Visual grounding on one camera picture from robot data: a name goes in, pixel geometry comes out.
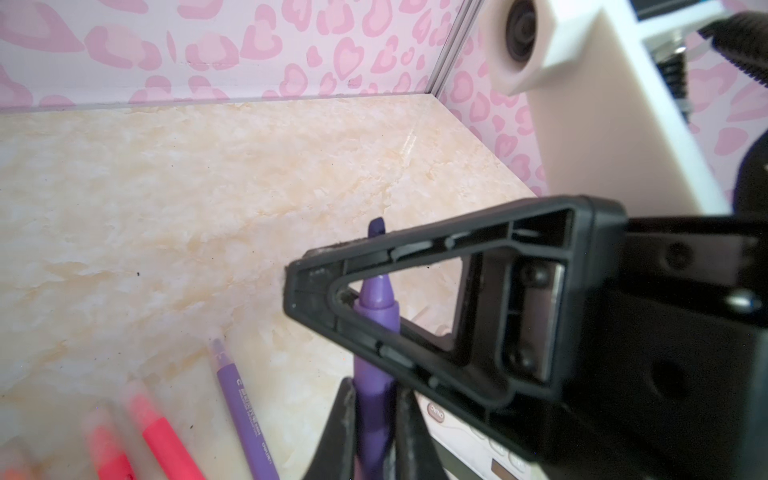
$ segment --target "marker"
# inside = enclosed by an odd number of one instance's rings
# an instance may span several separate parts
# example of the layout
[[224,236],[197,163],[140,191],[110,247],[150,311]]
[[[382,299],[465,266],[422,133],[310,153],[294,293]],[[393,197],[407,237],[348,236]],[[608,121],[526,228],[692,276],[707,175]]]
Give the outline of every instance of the marker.
[[243,447],[251,476],[254,480],[279,480],[272,455],[266,447],[264,434],[243,386],[243,380],[240,379],[234,361],[227,355],[223,339],[213,338],[208,347],[221,391],[230,409],[237,436],[240,437],[240,445]]
[[15,445],[13,440],[0,447],[1,480],[35,480],[27,456]]
[[[385,233],[384,219],[368,225],[368,238]],[[355,311],[399,333],[400,305],[395,301],[389,275],[363,280]],[[353,383],[357,390],[357,455],[364,480],[381,480],[384,457],[392,442],[395,380],[365,360],[355,357]]]
[[112,417],[105,407],[89,412],[83,418],[82,428],[99,480],[136,479]]
[[129,382],[123,390],[125,409],[131,415],[157,463],[168,480],[205,480],[184,444],[152,402],[140,380]]

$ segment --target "heart pattern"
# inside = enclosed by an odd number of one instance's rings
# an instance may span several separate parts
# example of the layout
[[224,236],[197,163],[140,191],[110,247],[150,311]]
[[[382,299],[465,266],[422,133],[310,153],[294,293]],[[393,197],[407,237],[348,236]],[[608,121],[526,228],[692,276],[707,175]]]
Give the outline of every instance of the heart pattern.
[[526,154],[515,155],[509,162],[509,170],[517,175],[520,180],[528,181],[531,178],[531,158]]
[[371,9],[362,17],[362,33],[366,37],[378,37],[392,23],[392,2],[371,0]]
[[408,65],[409,63],[411,63],[411,60],[413,60],[413,55],[415,53],[416,53],[416,50],[413,47],[409,48],[408,51],[400,55],[400,63],[402,63],[403,65]]
[[333,67],[339,80],[349,77],[362,63],[366,50],[355,45],[350,37],[344,37],[339,41],[336,50],[333,51]]
[[280,95],[283,98],[297,98],[306,90],[310,81],[306,73],[299,65],[295,63],[288,64],[285,70],[285,77],[280,82]]
[[211,86],[207,78],[195,75],[187,82],[192,91],[192,100],[209,100],[213,98],[218,101],[226,101],[230,98],[227,94]]
[[85,36],[88,55],[110,67],[157,70],[163,63],[160,49],[122,25],[99,25]]
[[448,33],[451,31],[452,26],[451,14],[448,12],[442,14],[440,26],[432,30],[432,33],[429,36],[429,46],[434,47],[435,45],[444,45],[445,40],[448,39]]
[[533,133],[531,109],[527,105],[518,109],[518,112],[515,114],[515,121],[518,122],[518,133],[520,135],[530,135]]
[[352,90],[357,90],[362,85],[362,75],[358,75],[354,78],[350,78],[346,81],[347,88],[350,88]]
[[318,53],[315,45],[312,45],[310,49],[306,51],[306,64],[312,68],[319,67],[323,64],[323,58],[320,57],[320,53]]
[[389,37],[386,46],[376,56],[376,60],[371,67],[371,73],[386,73],[397,65],[397,57],[393,55],[397,50],[398,38],[396,35]]
[[426,12],[424,12],[424,15],[419,17],[419,20],[416,21],[416,24],[413,25],[413,30],[411,32],[413,38],[416,40],[416,43],[421,45],[424,43],[424,40],[426,40],[427,35],[429,35],[429,29],[432,27],[432,9],[430,8]]
[[321,35],[341,35],[354,26],[355,18],[346,0],[328,0],[328,8],[317,12],[317,31]]
[[768,88],[750,82],[739,90],[730,101],[727,122],[751,121],[768,118]]
[[472,40],[472,37],[467,37],[466,42],[464,43],[464,48],[462,49],[462,55],[471,55],[472,52],[475,50],[475,41]]
[[32,93],[27,88],[10,79],[0,65],[0,108],[30,108]]
[[72,100],[62,95],[45,95],[38,102],[38,106],[41,108],[55,108],[56,110],[64,110],[66,108],[72,108],[75,105]]
[[397,84],[392,88],[393,94],[404,94],[411,88],[411,75],[407,71],[404,71],[400,75],[400,79]]
[[427,84],[429,83],[429,77],[424,75],[421,80],[416,84],[416,88],[413,90],[417,94],[422,94],[427,89]]
[[428,0],[402,0],[398,10],[403,13],[419,13],[427,5]]
[[296,26],[296,30],[305,31],[310,27],[312,18],[312,0],[283,0],[283,18]]
[[179,0],[176,11],[182,18],[209,20],[219,13],[223,4],[224,0]]
[[509,157],[515,148],[518,146],[518,138],[511,137],[507,134],[501,134],[496,137],[496,142],[493,145],[493,153],[496,154],[501,160]]
[[749,140],[750,135],[741,128],[725,127],[717,134],[714,153],[724,157],[740,149]]
[[[485,71],[487,73],[488,66],[486,63],[483,63],[483,65],[485,65]],[[512,108],[518,103],[519,98],[520,98],[519,95],[515,95],[514,97],[508,97],[506,95],[502,95],[498,93],[496,90],[491,89],[491,103],[493,103],[494,105],[504,105],[506,108]]]
[[0,3],[0,40],[53,53],[85,50],[53,8],[45,3],[25,0]]
[[475,101],[472,102],[472,106],[469,108],[469,121],[479,122],[488,118],[488,114],[491,113],[491,102],[488,97],[480,92],[475,94]]
[[698,113],[707,109],[712,101],[728,91],[738,78],[738,70],[727,62],[703,70],[688,71],[688,98]]
[[323,79],[320,80],[320,90],[318,94],[321,97],[328,97],[334,90],[336,90],[336,79],[331,72],[328,72],[323,75]]
[[499,115],[494,115],[491,119],[491,123],[493,123],[493,128],[496,130],[496,133],[498,133],[504,130],[504,126],[507,124],[507,121]]
[[277,15],[272,7],[259,5],[253,15],[253,24],[246,28],[240,56],[249,60],[268,60],[279,55],[283,51],[283,39],[274,34],[276,27]]
[[240,63],[234,42],[211,32],[203,35],[197,43],[188,45],[185,55],[189,66],[197,71],[206,71],[208,68],[226,70]]
[[368,88],[360,92],[362,95],[375,95],[377,93],[379,93],[379,86],[377,84],[370,84]]
[[128,100],[129,104],[160,104],[175,101],[171,94],[170,80],[153,75],[144,82],[144,88],[137,91]]
[[460,71],[453,78],[453,89],[451,90],[451,101],[457,104],[465,102],[472,97],[475,86],[472,82],[472,76],[467,71]]
[[166,3],[0,0],[0,109],[423,92],[462,0]]
[[123,12],[138,13],[143,15],[149,12],[149,5],[144,0],[98,0],[109,8],[122,10]]

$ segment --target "button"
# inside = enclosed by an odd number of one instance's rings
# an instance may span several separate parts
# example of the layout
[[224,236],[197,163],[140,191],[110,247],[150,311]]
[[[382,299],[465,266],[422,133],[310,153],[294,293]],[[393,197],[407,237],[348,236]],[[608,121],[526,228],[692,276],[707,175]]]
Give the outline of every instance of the button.
[[496,443],[493,440],[488,440],[491,443],[491,448],[494,452],[500,453],[502,455],[507,455],[509,453],[509,450],[505,449],[500,443]]
[[528,470],[528,464],[525,463],[521,458],[518,458],[518,456],[513,455],[512,452],[509,452],[509,462],[512,463],[512,466],[515,467],[517,470],[519,470],[521,473],[525,473]]
[[427,413],[434,418],[437,423],[443,423],[445,421],[445,412],[432,402],[427,405]]
[[469,427],[469,429],[470,429],[470,430],[472,430],[472,433],[474,433],[475,435],[477,435],[477,436],[478,436],[478,438],[480,438],[481,440],[485,440],[486,438],[488,438],[488,437],[486,437],[485,435],[483,435],[482,433],[480,433],[480,431],[479,431],[479,430],[475,430],[475,429],[474,429],[474,428],[472,428],[472,427]]

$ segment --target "purple pen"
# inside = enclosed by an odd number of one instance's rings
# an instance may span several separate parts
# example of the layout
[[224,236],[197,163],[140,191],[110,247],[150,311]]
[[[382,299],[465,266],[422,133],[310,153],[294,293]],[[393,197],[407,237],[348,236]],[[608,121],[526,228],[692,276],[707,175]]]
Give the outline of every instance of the purple pen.
[[[368,237],[384,233],[384,219],[368,226]],[[395,301],[389,275],[363,280],[354,309],[384,328],[400,331],[400,305]],[[381,480],[382,464],[392,442],[395,411],[395,380],[365,360],[355,357],[357,390],[357,456],[364,480]]]
[[261,432],[256,414],[250,404],[243,386],[243,380],[232,359],[227,355],[227,348],[221,338],[213,338],[208,344],[214,361],[216,376],[219,378],[221,391],[230,409],[232,421],[240,437],[243,453],[254,480],[278,480],[272,455],[266,447],[264,434]]

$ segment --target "pink leopard print wallpaper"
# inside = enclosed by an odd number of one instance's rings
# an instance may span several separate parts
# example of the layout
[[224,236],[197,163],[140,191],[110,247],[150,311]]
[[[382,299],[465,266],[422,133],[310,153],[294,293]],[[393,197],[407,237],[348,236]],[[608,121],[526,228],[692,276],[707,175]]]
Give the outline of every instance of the pink leopard print wallpaper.
[[462,0],[0,0],[0,109],[424,91]]
[[[768,11],[766,0],[723,0],[734,12]],[[453,66],[440,101],[537,195],[548,193],[546,175],[525,95],[506,97],[491,88],[474,27]],[[701,43],[694,34],[689,47]],[[693,132],[726,196],[733,196],[739,163],[768,129],[768,88],[752,81],[719,54],[708,51],[688,65]]]

